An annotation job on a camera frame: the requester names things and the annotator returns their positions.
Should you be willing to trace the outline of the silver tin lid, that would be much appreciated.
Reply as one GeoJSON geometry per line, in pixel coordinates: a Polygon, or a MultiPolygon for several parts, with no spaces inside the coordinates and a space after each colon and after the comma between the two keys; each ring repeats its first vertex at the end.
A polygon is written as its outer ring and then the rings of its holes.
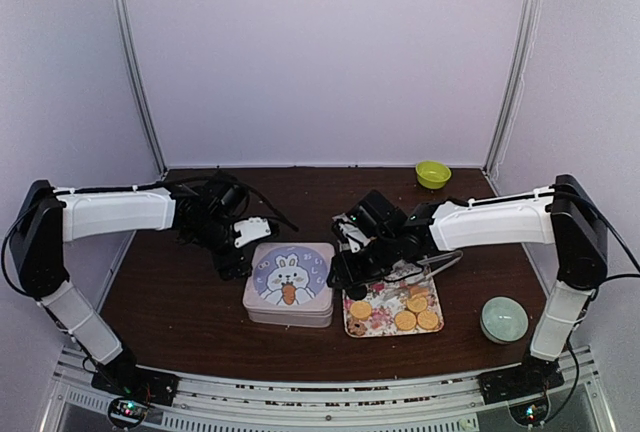
{"type": "Polygon", "coordinates": [[[251,312],[320,314],[332,308],[329,243],[265,243],[255,249],[243,305],[251,312]]]}

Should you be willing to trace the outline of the silver serving tongs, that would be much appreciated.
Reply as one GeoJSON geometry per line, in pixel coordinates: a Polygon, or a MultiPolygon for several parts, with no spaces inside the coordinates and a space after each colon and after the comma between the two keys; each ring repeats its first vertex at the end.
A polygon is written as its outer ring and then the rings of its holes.
{"type": "Polygon", "coordinates": [[[407,284],[417,284],[456,265],[463,257],[460,250],[441,253],[432,257],[423,257],[413,261],[400,261],[389,276],[389,282],[405,282],[407,284]]]}

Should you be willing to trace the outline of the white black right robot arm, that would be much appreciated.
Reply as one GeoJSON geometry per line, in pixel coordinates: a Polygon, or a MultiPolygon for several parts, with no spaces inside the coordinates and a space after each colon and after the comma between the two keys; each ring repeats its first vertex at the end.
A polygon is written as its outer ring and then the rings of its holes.
{"type": "Polygon", "coordinates": [[[521,362],[484,373],[483,390],[514,386],[530,394],[558,387],[559,357],[579,319],[609,273],[609,241],[615,239],[633,266],[639,264],[620,233],[579,181],[559,175],[549,186],[515,195],[466,200],[453,197],[418,204],[410,213],[373,190],[334,218],[342,248],[331,261],[328,284],[353,299],[401,262],[481,246],[552,246],[557,272],[542,315],[521,362]]]}

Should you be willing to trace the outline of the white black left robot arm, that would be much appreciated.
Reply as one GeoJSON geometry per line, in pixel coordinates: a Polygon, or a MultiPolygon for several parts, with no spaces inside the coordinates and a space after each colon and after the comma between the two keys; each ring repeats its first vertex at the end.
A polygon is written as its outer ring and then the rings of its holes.
{"type": "Polygon", "coordinates": [[[123,338],[101,317],[90,280],[106,279],[96,266],[101,245],[140,231],[174,231],[181,242],[207,250],[224,280],[247,276],[245,251],[295,225],[255,187],[231,174],[151,184],[56,187],[34,181],[1,246],[16,277],[8,285],[32,299],[86,354],[99,382],[125,397],[157,384],[137,365],[123,338]]]}

